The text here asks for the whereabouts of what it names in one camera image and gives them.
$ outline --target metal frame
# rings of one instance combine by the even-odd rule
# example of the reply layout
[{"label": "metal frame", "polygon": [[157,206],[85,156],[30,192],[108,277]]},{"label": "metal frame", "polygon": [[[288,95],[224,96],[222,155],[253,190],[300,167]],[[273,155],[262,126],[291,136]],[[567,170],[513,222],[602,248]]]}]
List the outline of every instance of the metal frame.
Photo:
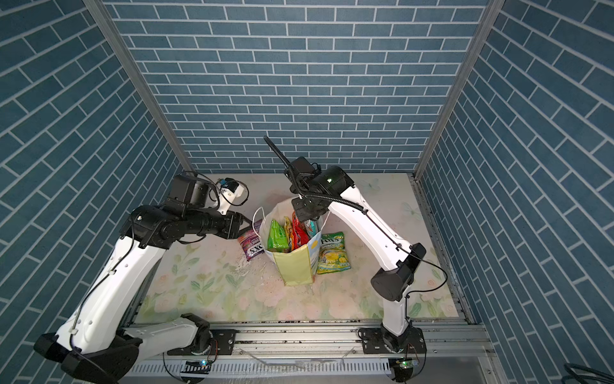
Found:
[{"label": "metal frame", "polygon": [[[232,355],[218,356],[213,365],[218,367],[212,367],[209,374],[182,376],[244,378],[386,374],[389,373],[387,358],[401,354],[383,351],[380,355],[365,355],[357,335],[359,328],[379,327],[379,324],[379,321],[212,324],[213,329],[238,331]],[[429,358],[474,356],[486,364],[494,357],[494,349],[482,325],[468,325],[461,319],[415,321],[414,324],[424,331]],[[178,375],[185,369],[186,361],[199,359],[199,356],[167,356],[166,365],[171,373]],[[161,363],[160,358],[148,359],[136,364],[126,376],[166,376]],[[485,372],[487,370],[492,372],[491,365],[484,368]]]},{"label": "metal frame", "polygon": [[435,150],[435,146],[439,142],[439,138],[441,137],[443,130],[446,129],[446,124],[448,123],[450,115],[452,114],[452,110],[454,109],[456,102],[461,95],[462,89],[465,87],[465,83],[471,74],[473,65],[478,60],[478,55],[484,47],[486,38],[491,32],[492,26],[495,23],[504,2],[505,0],[490,0],[486,6],[486,9],[484,10],[484,14],[480,19],[480,24],[478,24],[475,35],[473,36],[473,39],[469,44],[469,48],[467,49],[467,53],[465,54],[465,58],[460,64],[459,71],[454,78],[454,83],[452,84],[452,87],[450,87],[450,92],[448,93],[446,102],[441,108],[441,112],[439,113],[437,121],[433,126],[433,131],[427,139],[422,155],[418,160],[418,165],[414,171],[414,177],[418,180],[422,177],[422,174],[426,170],[426,165],[429,163],[430,157]]},{"label": "metal frame", "polygon": [[450,287],[452,296],[460,301],[460,306],[465,314],[465,319],[467,320],[467,322],[469,324],[475,324],[475,316],[473,315],[471,306],[469,306],[469,301],[467,301],[467,297],[462,291],[461,283],[458,279],[456,271],[454,271],[450,256],[445,248],[443,241],[441,240],[441,233],[439,232],[437,224],[435,223],[433,211],[430,209],[429,203],[426,200],[426,194],[424,193],[422,184],[419,181],[416,181],[411,176],[410,184],[414,190],[414,195],[416,196],[416,201],[418,202],[418,207],[420,208],[422,217],[424,218],[424,224],[429,231],[430,239],[433,243],[433,248],[435,248],[435,253],[437,253],[437,256],[439,256],[438,259],[441,262],[441,267],[444,268],[448,273],[448,286]]},{"label": "metal frame", "polygon": [[117,56],[117,59],[122,64],[128,78],[130,81],[132,81],[134,88],[143,99],[143,103],[147,107],[147,110],[149,110],[153,119],[158,124],[158,128],[166,138],[168,144],[171,146],[171,149],[175,153],[175,156],[177,156],[179,159],[182,167],[184,167],[184,169],[187,171],[193,171],[194,167],[192,166],[190,159],[187,157],[187,154],[184,152],[183,148],[181,148],[181,144],[179,143],[179,140],[177,140],[177,136],[175,135],[173,128],[170,126],[164,112],[162,111],[162,108],[160,108],[158,101],[155,99],[154,94],[147,85],[141,70],[133,60],[132,54],[128,50],[126,42],[122,39],[122,36],[113,20],[111,20],[109,11],[107,11],[101,0],[84,0],[84,4],[87,10],[90,11],[91,16],[98,25],[98,28],[100,28],[100,31],[107,39],[111,49],[113,52],[115,52],[115,56]]}]

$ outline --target red snack bag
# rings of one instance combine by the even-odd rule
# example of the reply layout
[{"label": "red snack bag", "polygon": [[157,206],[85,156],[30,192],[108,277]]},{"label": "red snack bag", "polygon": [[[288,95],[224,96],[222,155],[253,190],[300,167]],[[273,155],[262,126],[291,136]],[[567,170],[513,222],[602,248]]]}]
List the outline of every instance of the red snack bag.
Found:
[{"label": "red snack bag", "polygon": [[292,250],[300,248],[309,242],[309,235],[303,223],[298,221],[296,212],[292,212]]}]

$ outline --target bag handle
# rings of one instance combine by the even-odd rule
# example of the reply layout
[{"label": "bag handle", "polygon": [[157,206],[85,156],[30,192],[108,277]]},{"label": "bag handle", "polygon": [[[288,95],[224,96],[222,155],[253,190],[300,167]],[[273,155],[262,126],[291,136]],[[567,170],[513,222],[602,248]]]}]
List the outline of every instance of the bag handle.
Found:
[{"label": "bag handle", "polygon": [[262,242],[262,238],[260,238],[259,231],[257,231],[256,228],[254,227],[254,223],[256,222],[256,214],[258,213],[258,211],[261,211],[261,210],[262,210],[262,223],[260,224],[260,228],[262,228],[262,226],[265,225],[265,218],[266,218],[266,216],[265,216],[265,209],[262,208],[262,207],[259,207],[256,210],[256,212],[254,212],[254,216],[252,216],[252,230],[254,230],[254,233],[256,233],[256,236],[258,236],[258,238]]},{"label": "bag handle", "polygon": [[326,215],[326,218],[324,219],[324,224],[322,224],[322,228],[320,228],[320,231],[324,230],[324,227],[326,226],[326,222],[328,221],[328,217],[330,216],[330,211],[328,211],[328,215]]}]

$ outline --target green snack bag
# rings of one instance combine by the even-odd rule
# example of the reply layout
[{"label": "green snack bag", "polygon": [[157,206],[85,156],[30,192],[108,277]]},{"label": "green snack bag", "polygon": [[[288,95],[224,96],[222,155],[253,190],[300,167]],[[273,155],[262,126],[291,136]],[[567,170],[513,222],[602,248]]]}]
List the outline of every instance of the green snack bag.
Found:
[{"label": "green snack bag", "polygon": [[277,220],[271,220],[271,230],[269,231],[267,249],[271,252],[283,252],[290,251],[288,246],[288,239],[286,238],[286,231],[279,225]]},{"label": "green snack bag", "polygon": [[348,254],[345,251],[343,232],[322,234],[320,258],[317,262],[317,273],[339,272],[350,269]]}]

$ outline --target mounting plate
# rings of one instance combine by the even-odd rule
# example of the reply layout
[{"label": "mounting plate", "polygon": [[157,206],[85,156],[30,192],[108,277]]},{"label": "mounting plate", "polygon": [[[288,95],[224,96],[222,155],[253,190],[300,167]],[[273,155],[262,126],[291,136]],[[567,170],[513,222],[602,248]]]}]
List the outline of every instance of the mounting plate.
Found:
[{"label": "mounting plate", "polygon": [[[217,354],[220,355],[232,355],[233,348],[235,347],[236,330],[234,329],[210,329],[213,340],[217,341]],[[193,355],[190,351],[190,347],[176,348],[166,353],[168,356],[203,356]]]},{"label": "mounting plate", "polygon": [[[362,352],[365,355],[391,353],[384,344],[384,337],[380,328],[360,328],[358,330],[358,335],[361,339]],[[410,347],[410,353],[413,353],[414,350],[419,355],[426,352],[426,343],[424,342],[424,335],[420,328],[411,327],[408,333],[408,343],[414,347],[413,350]]]}]

